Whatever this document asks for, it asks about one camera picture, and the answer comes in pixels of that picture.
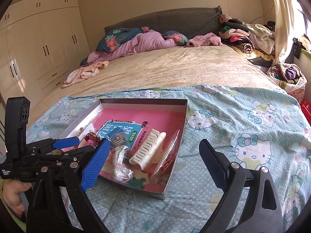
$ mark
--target bed sheet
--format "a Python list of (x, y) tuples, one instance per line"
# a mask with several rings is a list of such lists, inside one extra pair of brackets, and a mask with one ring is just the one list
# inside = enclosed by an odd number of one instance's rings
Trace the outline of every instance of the bed sheet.
[(66, 96), (85, 96), (153, 87), (188, 87), (200, 84), (232, 87), (279, 88), (263, 72), (229, 46), (172, 47), (147, 51), (110, 62), (93, 78), (62, 89), (59, 85), (35, 108), (33, 124)]
[[(204, 138), (243, 167), (268, 167), (281, 202), (284, 231), (310, 197), (311, 128), (296, 99), (282, 89), (201, 85), (65, 97), (27, 129), (27, 142), (57, 138), (99, 98), (182, 98), (189, 105), (165, 200), (121, 189), (102, 178), (88, 189), (92, 205), (112, 233), (199, 232), (222, 196), (199, 155)], [(231, 226), (238, 222), (247, 193), (242, 193)], [(66, 206), (79, 227), (68, 201)]]

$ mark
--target electrical cord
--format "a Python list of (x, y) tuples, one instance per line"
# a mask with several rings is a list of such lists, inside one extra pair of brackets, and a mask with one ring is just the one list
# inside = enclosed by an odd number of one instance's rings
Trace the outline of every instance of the electrical cord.
[(270, 9), (267, 10), (267, 12), (266, 12), (265, 14), (263, 14), (262, 16), (260, 16), (260, 17), (258, 17), (258, 18), (263, 18), (263, 17), (265, 17), (265, 16), (267, 16), (267, 15), (270, 15), (271, 12), (272, 12), (273, 7), (274, 7), (274, 4), (273, 4), (273, 6), (272, 6)]

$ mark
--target floral pillowcase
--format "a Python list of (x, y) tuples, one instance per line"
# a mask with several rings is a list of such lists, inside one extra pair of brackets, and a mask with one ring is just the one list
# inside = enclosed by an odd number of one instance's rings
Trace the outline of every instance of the floral pillowcase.
[(176, 32), (176, 31), (168, 31), (166, 33), (163, 33), (162, 34), (162, 37), (164, 39), (168, 39), (168, 38), (171, 38), (173, 40), (175, 40), (179, 46), (184, 46), (186, 45), (188, 39), (185, 35), (179, 33), (179, 32)]
[(123, 43), (133, 39), (139, 33), (146, 33), (148, 27), (142, 28), (122, 28), (117, 27), (108, 32), (101, 41), (99, 41), (96, 51), (105, 51), (107, 53), (114, 52)]

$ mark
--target beige bedspread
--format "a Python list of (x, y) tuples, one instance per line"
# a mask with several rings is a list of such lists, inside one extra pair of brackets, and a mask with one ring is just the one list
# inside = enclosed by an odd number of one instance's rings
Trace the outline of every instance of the beige bedspread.
[(62, 89), (61, 85), (31, 109), (29, 125), (60, 98), (126, 89), (185, 87), (200, 84), (274, 89), (278, 86), (230, 47), (172, 47), (111, 61), (93, 78)]

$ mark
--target plastic bag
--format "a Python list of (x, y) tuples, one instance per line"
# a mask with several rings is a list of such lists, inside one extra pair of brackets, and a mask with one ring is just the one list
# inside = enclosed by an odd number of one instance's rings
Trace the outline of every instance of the plastic bag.
[(121, 183), (127, 183), (133, 178), (133, 171), (124, 164), (130, 148), (126, 145), (118, 146), (113, 155), (114, 179)]
[(167, 149), (164, 151), (162, 160), (155, 168), (153, 174), (150, 176), (150, 182), (155, 184), (160, 184), (161, 182), (167, 183), (167, 179), (170, 176), (170, 171), (168, 171), (168, 169), (170, 169), (169, 167), (173, 165), (177, 156), (177, 140), (179, 131), (180, 130), (177, 130), (172, 136)]

